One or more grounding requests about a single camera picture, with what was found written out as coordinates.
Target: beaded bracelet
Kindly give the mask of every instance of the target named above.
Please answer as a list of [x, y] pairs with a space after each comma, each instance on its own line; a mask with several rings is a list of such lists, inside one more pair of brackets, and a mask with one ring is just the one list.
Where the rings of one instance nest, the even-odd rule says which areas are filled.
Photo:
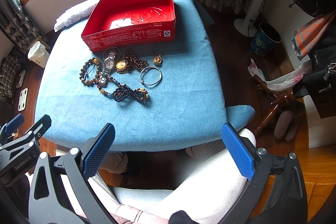
[[85, 65], [83, 66], [83, 68], [81, 69], [81, 72], [79, 73], [79, 79], [82, 81], [82, 83], [84, 85], [88, 85], [88, 86], [93, 86], [93, 79], [92, 80], [86, 80], [89, 72], [87, 72], [87, 69], [89, 67], [90, 64], [94, 63], [94, 66], [97, 65], [97, 71], [96, 71], [96, 77], [99, 75], [99, 73], [101, 72], [101, 67], [100, 67], [100, 62], [98, 59], [96, 58], [91, 58], [89, 59], [89, 61], [85, 62]]

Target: gold pendant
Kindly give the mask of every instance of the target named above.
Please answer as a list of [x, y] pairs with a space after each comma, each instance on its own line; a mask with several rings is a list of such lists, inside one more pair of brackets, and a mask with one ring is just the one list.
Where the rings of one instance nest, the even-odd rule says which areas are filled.
[[161, 64], [162, 64], [162, 56], [161, 56], [161, 54], [159, 54], [158, 56], [154, 57], [153, 63], [156, 66], [161, 66]]

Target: table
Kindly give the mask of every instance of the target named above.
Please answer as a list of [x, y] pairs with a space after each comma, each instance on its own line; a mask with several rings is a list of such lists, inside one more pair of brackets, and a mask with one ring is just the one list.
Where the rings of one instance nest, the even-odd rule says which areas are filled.
[[[86, 20], [63, 30], [46, 65], [36, 104], [35, 120], [50, 115], [52, 126], [44, 137], [56, 144], [81, 146], [95, 137], [110, 122], [115, 126], [115, 141], [110, 151], [176, 150], [221, 138], [227, 113], [214, 54], [204, 25], [213, 23], [196, 0], [174, 0], [176, 38], [132, 46], [140, 58], [161, 54], [162, 81], [146, 86], [146, 104], [127, 98], [117, 103], [104, 97], [97, 87], [84, 86], [79, 72], [93, 56], [80, 38]], [[148, 82], [157, 79], [150, 71]], [[132, 89], [140, 88], [139, 72], [112, 74]], [[108, 92], [116, 86], [109, 83]], [[239, 130], [254, 116], [250, 106], [230, 110], [230, 122]]]

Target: metal screw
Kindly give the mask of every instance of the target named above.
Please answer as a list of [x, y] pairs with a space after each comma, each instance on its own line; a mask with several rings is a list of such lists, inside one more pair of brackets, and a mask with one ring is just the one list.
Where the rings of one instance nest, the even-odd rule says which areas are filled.
[[258, 148], [258, 154], [265, 155], [266, 152], [267, 152], [267, 150], [265, 148], [263, 148], [263, 147]]
[[73, 147], [70, 149], [70, 154], [71, 155], [76, 155], [79, 152], [79, 149], [77, 147]]
[[290, 152], [290, 153], [289, 153], [289, 157], [290, 157], [292, 160], [295, 160], [295, 159], [296, 159], [296, 154], [293, 153], [293, 152]]
[[40, 154], [40, 158], [41, 158], [41, 159], [45, 159], [47, 156], [48, 156], [48, 153], [47, 153], [47, 152], [42, 152], [42, 153]]

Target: plastic bag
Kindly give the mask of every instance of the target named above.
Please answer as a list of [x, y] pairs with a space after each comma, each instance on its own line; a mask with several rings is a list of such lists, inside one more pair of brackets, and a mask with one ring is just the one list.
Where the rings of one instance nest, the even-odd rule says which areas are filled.
[[28, 59], [35, 61], [35, 59], [42, 57], [45, 53], [45, 46], [41, 42], [37, 41], [28, 52]]
[[[254, 75], [258, 75], [263, 81], [265, 81], [265, 76], [263, 72], [258, 69], [257, 65], [254, 63], [254, 60], [251, 58], [251, 65], [248, 67], [248, 70], [253, 77]], [[270, 90], [274, 91], [284, 91], [291, 89], [297, 82], [299, 82], [306, 73], [312, 71], [310, 60], [304, 62], [300, 65], [295, 71], [292, 71], [284, 76], [281, 76], [272, 81], [265, 81], [267, 87]]]

